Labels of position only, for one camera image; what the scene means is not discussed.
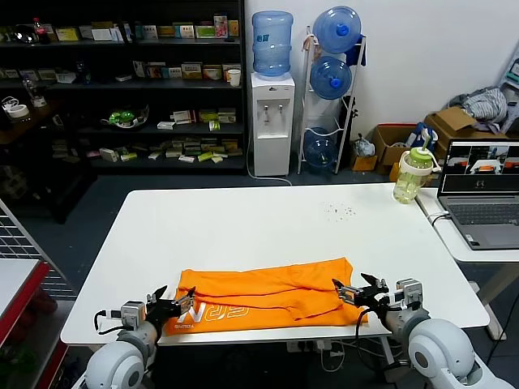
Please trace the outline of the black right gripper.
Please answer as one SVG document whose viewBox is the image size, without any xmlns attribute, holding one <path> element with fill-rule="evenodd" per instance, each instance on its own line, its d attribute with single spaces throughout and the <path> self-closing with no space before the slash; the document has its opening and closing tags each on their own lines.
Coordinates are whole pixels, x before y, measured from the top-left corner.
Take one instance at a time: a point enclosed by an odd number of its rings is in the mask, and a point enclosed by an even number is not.
<svg viewBox="0 0 519 389">
<path fill-rule="evenodd" d="M 354 304 L 358 308 L 366 307 L 376 314 L 396 310 L 390 306 L 389 288 L 384 278 L 379 279 L 363 272 L 361 277 L 371 286 L 370 288 L 355 288 L 332 279 L 337 295 L 344 303 Z"/>
</svg>

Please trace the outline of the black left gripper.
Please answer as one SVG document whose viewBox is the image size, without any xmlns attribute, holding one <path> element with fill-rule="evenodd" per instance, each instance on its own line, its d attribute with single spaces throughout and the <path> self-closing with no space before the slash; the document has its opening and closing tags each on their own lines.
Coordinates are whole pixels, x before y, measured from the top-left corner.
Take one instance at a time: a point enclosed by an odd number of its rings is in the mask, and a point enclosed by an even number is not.
<svg viewBox="0 0 519 389">
<path fill-rule="evenodd" d="M 171 318 L 179 318 L 183 312 L 188 312 L 194 305 L 195 287 L 189 289 L 183 297 L 175 300 L 160 300 L 167 288 L 168 286 L 164 285 L 146 296 L 145 320 L 153 325 L 164 325 Z"/>
</svg>

